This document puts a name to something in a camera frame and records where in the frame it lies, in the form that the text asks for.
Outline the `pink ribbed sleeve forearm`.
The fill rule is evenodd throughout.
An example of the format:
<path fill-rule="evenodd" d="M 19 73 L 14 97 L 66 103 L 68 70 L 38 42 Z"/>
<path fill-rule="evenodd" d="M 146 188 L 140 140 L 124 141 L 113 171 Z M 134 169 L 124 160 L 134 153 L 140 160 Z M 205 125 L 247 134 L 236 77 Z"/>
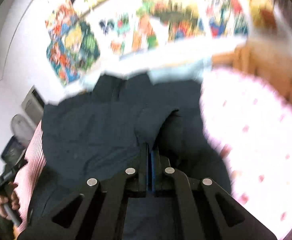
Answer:
<path fill-rule="evenodd" d="M 42 147 L 42 135 L 42 122 L 40 122 L 25 152 L 25 159 L 28 163 L 17 173 L 17 176 L 15 177 L 14 182 L 18 184 L 15 192 L 19 197 L 19 213 L 22 219 L 22 223 L 19 227 L 13 227 L 15 239 L 17 239 L 18 235 L 26 229 L 27 214 L 29 211 L 29 204 L 33 190 L 46 164 Z"/>

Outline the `person's left hand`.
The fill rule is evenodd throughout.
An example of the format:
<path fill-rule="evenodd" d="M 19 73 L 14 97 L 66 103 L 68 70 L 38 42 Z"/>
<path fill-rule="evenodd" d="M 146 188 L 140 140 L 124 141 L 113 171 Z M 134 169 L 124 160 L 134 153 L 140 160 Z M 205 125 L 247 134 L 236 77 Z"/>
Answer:
<path fill-rule="evenodd" d="M 18 211 L 20 209 L 19 197 L 15 191 L 18 187 L 17 183 L 10 183 L 11 188 L 13 189 L 10 197 L 0 196 L 0 216 L 7 220 L 11 220 L 10 215 L 6 212 L 4 204 L 11 202 L 12 210 Z"/>

